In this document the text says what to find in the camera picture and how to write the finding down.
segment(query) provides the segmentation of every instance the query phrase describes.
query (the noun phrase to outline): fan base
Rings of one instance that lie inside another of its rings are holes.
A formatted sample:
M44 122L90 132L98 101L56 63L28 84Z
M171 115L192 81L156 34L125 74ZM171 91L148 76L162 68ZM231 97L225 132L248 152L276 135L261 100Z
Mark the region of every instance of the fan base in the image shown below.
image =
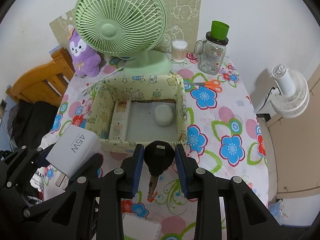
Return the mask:
M123 71L126 77L167 75L171 70L171 66L171 60L166 54L150 50L143 52L137 59L128 61Z

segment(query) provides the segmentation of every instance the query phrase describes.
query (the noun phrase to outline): table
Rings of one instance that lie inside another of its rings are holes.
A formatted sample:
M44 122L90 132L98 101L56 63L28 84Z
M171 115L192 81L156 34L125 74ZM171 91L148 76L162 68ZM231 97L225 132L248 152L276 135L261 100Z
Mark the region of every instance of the table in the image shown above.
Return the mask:
M204 74L197 68L197 58L188 53L183 63L172 63L172 74L181 75L188 82L220 81L215 92L206 87L185 85L188 134L186 154L218 177L230 179L240 176L260 200L268 206L268 170L263 139L249 95L231 60L225 57L218 75ZM92 94L83 96L87 84L96 81L124 65L117 57L106 58L98 76L79 78L74 76L63 97L59 112L49 134L44 136L41 147L56 142L70 124L85 127L90 121ZM120 167L128 154L102 152L104 163L99 169L103 176ZM55 185L60 172L52 165L40 170L44 174L44 199L62 192ZM158 239L192 240L195 230L197 200L181 196L175 163L160 177L154 197L148 201L150 174L144 164L139 191L132 200L122 200L122 211L138 217L160 222L162 229ZM226 239L223 199L221 203L221 228Z

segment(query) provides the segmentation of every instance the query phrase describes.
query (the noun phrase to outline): electric fan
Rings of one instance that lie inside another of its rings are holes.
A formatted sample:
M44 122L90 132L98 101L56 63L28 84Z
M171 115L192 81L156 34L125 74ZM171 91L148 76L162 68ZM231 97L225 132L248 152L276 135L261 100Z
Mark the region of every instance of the electric fan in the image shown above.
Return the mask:
M308 84L303 75L284 65L276 65L272 68L272 76L280 91L270 98L275 112L286 118L302 114L310 99Z
M160 41L167 22L163 0L78 0L75 27L95 50L130 57L126 76L168 74L169 58L151 50Z

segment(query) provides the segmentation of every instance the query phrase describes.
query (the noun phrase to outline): stuffed animal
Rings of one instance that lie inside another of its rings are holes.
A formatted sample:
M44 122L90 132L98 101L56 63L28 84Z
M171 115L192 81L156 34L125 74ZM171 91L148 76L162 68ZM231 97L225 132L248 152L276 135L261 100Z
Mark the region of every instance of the stuffed animal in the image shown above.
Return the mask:
M71 30L69 41L70 54L77 76L95 77L98 75L101 58L97 51L87 45L75 29Z

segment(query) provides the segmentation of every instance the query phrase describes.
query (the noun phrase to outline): green cup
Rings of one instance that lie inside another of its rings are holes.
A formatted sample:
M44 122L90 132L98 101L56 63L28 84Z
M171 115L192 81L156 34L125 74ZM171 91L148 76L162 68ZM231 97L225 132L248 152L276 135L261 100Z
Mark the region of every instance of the green cup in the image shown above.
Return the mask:
M219 21L212 21L211 24L211 37L224 41L227 38L230 26Z

